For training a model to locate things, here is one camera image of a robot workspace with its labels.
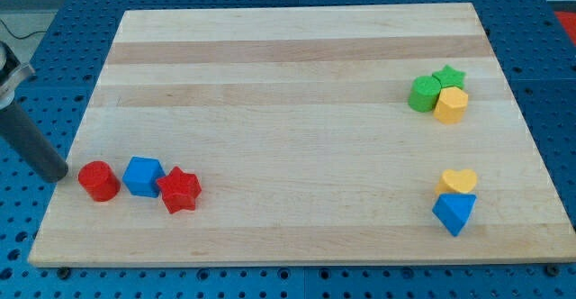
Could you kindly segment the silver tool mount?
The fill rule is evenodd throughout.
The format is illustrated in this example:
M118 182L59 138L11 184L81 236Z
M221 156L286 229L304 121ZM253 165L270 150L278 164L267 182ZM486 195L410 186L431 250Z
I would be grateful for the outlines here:
M15 96L15 89L35 75L30 63L21 62L12 49L1 42L1 108L6 108Z

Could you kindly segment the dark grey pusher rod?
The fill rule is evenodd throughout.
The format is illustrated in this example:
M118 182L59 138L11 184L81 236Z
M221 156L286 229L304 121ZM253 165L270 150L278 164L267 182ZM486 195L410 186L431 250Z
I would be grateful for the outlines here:
M15 100L1 109L1 137L45 182L67 175L67 162Z

